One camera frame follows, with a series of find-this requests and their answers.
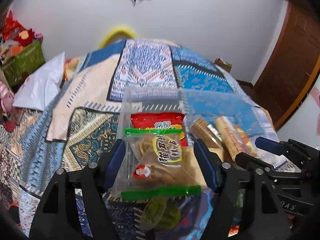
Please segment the yellow curved tube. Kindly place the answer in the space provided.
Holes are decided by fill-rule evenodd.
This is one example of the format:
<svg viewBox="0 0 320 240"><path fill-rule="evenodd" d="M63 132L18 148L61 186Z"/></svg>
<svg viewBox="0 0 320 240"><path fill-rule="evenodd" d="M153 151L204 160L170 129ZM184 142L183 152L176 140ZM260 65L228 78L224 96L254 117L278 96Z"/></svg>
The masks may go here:
<svg viewBox="0 0 320 240"><path fill-rule="evenodd" d="M112 42L121 40L123 38L137 38L137 33L127 25L116 25L104 36L99 44L98 49L104 48Z"/></svg>

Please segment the orange round cookie packet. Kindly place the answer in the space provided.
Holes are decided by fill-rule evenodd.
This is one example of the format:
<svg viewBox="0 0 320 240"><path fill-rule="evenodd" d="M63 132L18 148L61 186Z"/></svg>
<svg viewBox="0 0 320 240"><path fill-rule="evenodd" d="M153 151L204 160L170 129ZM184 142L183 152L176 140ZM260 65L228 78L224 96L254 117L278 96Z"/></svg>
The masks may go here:
<svg viewBox="0 0 320 240"><path fill-rule="evenodd" d="M239 133L240 137L242 138L244 144L246 145L248 154L255 157L255 158L259 158L259 155L257 154L257 150L256 150L255 146L253 146L253 144L249 140L248 135L244 132L243 129L240 128L239 125L236 125L235 128L236 128L237 132Z"/></svg>

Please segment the green wrapped snack pack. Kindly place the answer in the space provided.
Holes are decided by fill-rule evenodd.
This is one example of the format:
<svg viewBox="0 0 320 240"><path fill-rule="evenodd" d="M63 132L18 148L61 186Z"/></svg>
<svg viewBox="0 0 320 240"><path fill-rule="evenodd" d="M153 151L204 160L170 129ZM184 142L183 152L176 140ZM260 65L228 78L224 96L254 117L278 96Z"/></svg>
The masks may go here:
<svg viewBox="0 0 320 240"><path fill-rule="evenodd" d="M144 231L151 229L173 229L181 219L179 208L165 197L150 200L140 216L140 228Z"/></svg>

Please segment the red snack packet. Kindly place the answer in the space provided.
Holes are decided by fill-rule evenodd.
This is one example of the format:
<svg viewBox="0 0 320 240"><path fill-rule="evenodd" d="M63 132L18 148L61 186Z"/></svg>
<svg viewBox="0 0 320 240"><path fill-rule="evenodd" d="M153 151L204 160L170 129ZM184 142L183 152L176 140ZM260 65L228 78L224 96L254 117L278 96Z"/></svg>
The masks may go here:
<svg viewBox="0 0 320 240"><path fill-rule="evenodd" d="M161 112L161 113L134 113L131 114L132 128L126 128L125 134L129 135L146 135L147 140L141 140L139 148L146 151L151 145L150 136L146 132L138 132L139 129L180 129L180 145L188 146L188 142L183 131L183 120L185 115L178 112Z"/></svg>

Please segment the red plush toys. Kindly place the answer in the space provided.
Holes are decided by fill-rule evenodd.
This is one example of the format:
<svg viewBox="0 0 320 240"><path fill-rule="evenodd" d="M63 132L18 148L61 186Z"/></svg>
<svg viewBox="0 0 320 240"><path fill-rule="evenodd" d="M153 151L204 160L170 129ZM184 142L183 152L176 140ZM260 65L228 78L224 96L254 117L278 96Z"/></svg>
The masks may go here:
<svg viewBox="0 0 320 240"><path fill-rule="evenodd" d="M14 19L12 11L7 13L1 34L5 42L13 40L23 47L30 45L36 40L40 40L40 42L43 40L41 33L35 33L32 28L25 28L18 20Z"/></svg>

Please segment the small cardboard box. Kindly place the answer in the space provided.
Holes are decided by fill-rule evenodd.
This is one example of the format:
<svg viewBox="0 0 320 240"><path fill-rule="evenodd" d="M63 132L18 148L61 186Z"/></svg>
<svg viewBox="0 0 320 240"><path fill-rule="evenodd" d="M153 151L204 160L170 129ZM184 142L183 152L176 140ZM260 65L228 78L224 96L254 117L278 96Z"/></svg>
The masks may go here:
<svg viewBox="0 0 320 240"><path fill-rule="evenodd" d="M215 59L214 63L219 67L223 68L226 72L230 73L232 69L232 64L226 61L223 61L221 58Z"/></svg>

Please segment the green storage box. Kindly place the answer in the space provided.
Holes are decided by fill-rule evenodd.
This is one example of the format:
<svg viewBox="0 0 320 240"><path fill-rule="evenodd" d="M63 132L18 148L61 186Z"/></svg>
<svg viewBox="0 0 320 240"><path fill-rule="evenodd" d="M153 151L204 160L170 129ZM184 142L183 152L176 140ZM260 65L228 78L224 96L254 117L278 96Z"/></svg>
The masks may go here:
<svg viewBox="0 0 320 240"><path fill-rule="evenodd" d="M1 82L10 89L22 85L25 79L45 64L43 38L36 39L1 66Z"/></svg>

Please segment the clear plastic storage box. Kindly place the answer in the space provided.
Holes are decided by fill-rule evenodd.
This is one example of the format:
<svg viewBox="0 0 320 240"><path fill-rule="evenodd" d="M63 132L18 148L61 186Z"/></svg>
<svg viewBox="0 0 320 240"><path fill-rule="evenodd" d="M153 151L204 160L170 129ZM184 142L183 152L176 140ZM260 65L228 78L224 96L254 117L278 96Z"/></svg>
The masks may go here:
<svg viewBox="0 0 320 240"><path fill-rule="evenodd" d="M128 86L120 109L117 138L126 148L111 189L114 197L141 201L183 197L205 187L193 145L202 139L223 150L222 123L245 152L264 135L257 107L235 93Z"/></svg>

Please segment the brown wooden door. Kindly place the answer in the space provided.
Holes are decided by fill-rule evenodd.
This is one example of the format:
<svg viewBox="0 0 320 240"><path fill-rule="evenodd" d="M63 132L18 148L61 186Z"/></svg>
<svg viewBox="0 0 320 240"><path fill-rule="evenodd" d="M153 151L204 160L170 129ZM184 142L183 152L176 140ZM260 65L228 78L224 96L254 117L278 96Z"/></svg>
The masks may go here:
<svg viewBox="0 0 320 240"><path fill-rule="evenodd" d="M319 74L319 19L302 0L288 0L276 45L256 83L240 81L280 129Z"/></svg>

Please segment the green-edged cat-ear snack bag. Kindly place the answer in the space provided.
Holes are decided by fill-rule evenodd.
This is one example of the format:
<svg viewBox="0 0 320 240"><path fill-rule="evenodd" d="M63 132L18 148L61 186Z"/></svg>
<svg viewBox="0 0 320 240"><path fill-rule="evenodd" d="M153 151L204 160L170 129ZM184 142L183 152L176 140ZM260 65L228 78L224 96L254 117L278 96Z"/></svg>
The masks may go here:
<svg viewBox="0 0 320 240"><path fill-rule="evenodd" d="M180 143L180 128L125 128L127 146L111 196L123 201L184 197L201 186Z"/></svg>

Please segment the blue patchwork bed quilt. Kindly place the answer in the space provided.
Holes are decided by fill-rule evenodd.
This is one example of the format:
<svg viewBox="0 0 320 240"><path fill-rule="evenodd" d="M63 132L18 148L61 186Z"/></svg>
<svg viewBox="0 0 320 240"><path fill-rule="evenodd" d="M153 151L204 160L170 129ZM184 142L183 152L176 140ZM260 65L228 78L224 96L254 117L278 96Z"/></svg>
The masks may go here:
<svg viewBox="0 0 320 240"><path fill-rule="evenodd" d="M112 148L126 85L243 93L222 67L167 41L122 40L82 57L44 110L22 109L12 132L1 128L1 201L24 237L54 170Z"/></svg>

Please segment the round cracker stack packet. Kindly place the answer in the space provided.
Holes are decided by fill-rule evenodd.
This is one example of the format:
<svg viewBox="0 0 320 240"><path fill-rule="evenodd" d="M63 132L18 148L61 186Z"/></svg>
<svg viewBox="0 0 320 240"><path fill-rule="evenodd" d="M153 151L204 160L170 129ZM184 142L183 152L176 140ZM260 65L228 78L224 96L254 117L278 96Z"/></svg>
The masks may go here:
<svg viewBox="0 0 320 240"><path fill-rule="evenodd" d="M201 116L197 117L191 124L190 132L196 139L203 140L208 148L222 149L220 139L208 128L208 122Z"/></svg>

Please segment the pink plush toy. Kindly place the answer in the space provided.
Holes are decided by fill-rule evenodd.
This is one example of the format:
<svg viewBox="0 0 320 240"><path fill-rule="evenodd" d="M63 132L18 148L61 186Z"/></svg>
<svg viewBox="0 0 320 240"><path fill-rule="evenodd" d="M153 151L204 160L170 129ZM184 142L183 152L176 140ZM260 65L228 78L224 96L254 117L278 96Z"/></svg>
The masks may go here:
<svg viewBox="0 0 320 240"><path fill-rule="evenodd" d="M13 109L14 93L1 81L1 107L4 113L8 113Z"/></svg>

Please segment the white pillow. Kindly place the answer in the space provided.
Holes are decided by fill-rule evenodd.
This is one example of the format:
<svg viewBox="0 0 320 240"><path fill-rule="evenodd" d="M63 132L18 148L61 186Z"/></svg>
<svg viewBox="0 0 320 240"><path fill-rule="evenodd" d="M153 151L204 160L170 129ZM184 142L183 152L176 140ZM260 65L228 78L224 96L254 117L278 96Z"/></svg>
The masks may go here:
<svg viewBox="0 0 320 240"><path fill-rule="evenodd" d="M60 91L64 62L65 53L61 53L29 75L15 94L13 106L44 111Z"/></svg>

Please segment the long biscuit roll packet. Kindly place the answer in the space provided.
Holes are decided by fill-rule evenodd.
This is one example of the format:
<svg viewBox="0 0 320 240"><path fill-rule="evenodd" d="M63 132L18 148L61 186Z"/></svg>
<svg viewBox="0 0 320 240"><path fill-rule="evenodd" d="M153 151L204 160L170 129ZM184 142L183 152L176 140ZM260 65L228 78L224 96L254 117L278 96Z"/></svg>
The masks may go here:
<svg viewBox="0 0 320 240"><path fill-rule="evenodd" d="M249 153L248 149L236 131L231 121L226 116L220 116L215 119L215 127L221 135L224 145L226 146L232 161L235 161L239 153Z"/></svg>

